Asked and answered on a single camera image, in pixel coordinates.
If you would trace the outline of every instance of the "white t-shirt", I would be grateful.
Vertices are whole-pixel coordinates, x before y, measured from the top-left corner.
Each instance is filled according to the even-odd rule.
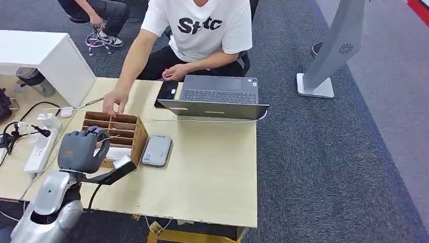
[[[235,54],[252,47],[249,0],[150,0],[142,29],[161,36],[170,26],[169,42],[185,62],[204,59],[216,51]]]

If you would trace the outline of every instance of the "wooden desk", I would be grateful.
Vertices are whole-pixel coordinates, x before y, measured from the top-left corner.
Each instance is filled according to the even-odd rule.
[[[98,78],[86,101],[102,97],[115,84],[116,79]],[[125,113],[143,119],[177,120],[172,112],[153,107],[161,84],[137,81]],[[94,111],[101,109],[102,103],[91,106]],[[84,111],[77,112],[66,132],[80,130],[83,116]],[[257,226],[256,123],[149,120],[143,120],[143,123],[149,135],[163,133],[172,137],[174,146],[169,163],[165,168],[140,166],[115,184],[102,186],[95,197],[94,209],[241,227]],[[35,182],[25,199],[33,199],[42,181],[55,170],[58,170],[57,163]],[[97,174],[108,170],[100,168]],[[82,186],[84,207],[88,206],[95,187],[87,183]]]
[[[6,88],[6,95],[10,98],[16,98],[20,105],[19,110],[14,111],[8,120],[0,124],[1,132],[3,132],[3,129],[7,124],[13,121],[18,121],[31,106],[40,101],[48,101],[59,106],[69,106],[67,101],[58,93],[50,98],[45,98],[30,87],[23,93],[14,93],[14,87],[17,80],[18,78],[14,76],[0,75],[0,88]],[[47,108],[53,108],[53,106],[48,104],[37,106],[27,116],[25,121],[29,120],[31,117],[37,117],[43,109]],[[71,118],[61,119],[61,121],[63,122],[62,131],[65,131],[68,123],[71,121]],[[41,123],[39,123],[36,118],[31,120],[31,123],[41,126]],[[24,167],[28,158],[30,157],[32,149],[33,145],[29,143],[29,138],[21,138],[17,141],[12,154],[8,155],[8,157],[5,159],[5,162],[0,167],[0,197],[16,200],[21,197],[22,193],[25,191],[30,182],[28,174],[24,172]],[[51,155],[49,161],[52,161],[55,158],[56,153]]]

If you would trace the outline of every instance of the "speaker grille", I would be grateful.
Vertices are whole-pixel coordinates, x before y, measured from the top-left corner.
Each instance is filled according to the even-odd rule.
[[[341,54],[348,54],[353,50],[354,46],[350,43],[344,44],[339,48]]]

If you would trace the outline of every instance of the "desk leg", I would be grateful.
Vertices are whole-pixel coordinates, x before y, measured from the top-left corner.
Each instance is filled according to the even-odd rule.
[[[157,242],[158,242],[158,237],[149,230],[148,240],[146,243],[157,243]]]
[[[237,242],[240,243],[241,240],[244,238],[244,235],[246,235],[249,228],[247,227],[237,227]]]
[[[168,229],[164,230],[164,232],[160,236],[158,236],[158,240],[180,243],[237,243],[237,241],[222,236],[190,233]]]

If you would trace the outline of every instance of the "robotic arm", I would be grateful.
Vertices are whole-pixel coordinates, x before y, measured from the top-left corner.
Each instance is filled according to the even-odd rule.
[[[49,175],[11,234],[11,243],[60,243],[77,224],[83,212],[80,201],[82,182],[111,185],[136,169],[125,156],[115,169],[93,178],[85,173],[98,171],[106,157],[109,135],[99,127],[66,134],[58,154],[60,170]],[[98,142],[100,151],[94,156]]]

